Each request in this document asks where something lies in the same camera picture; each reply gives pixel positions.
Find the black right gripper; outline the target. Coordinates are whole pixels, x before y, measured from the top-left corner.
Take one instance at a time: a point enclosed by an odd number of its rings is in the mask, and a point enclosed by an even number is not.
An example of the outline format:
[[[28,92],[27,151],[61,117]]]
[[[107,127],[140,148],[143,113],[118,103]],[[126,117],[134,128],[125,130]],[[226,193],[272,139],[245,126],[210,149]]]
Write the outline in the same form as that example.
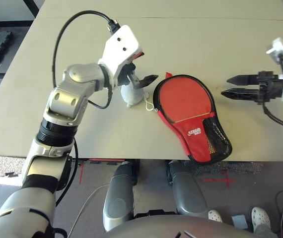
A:
[[[258,105],[269,102],[270,99],[281,98],[283,91],[283,75],[273,74],[272,71],[260,71],[256,74],[237,75],[227,80],[238,86],[259,85],[257,89],[231,88],[221,92],[221,95],[244,101],[256,101]]]

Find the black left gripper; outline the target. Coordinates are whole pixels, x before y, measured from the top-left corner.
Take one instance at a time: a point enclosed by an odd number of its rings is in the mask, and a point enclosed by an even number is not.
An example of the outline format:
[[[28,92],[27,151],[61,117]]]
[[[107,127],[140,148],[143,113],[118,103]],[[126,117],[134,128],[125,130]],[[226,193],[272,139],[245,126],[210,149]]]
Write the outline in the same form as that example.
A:
[[[129,85],[130,78],[129,75],[133,75],[135,72],[136,66],[133,63],[126,64],[122,67],[119,75],[118,75],[118,86]],[[144,77],[142,80],[138,79],[135,75],[133,75],[132,84],[134,89],[142,89],[147,87],[152,82],[154,82],[158,78],[158,75],[148,75]]]

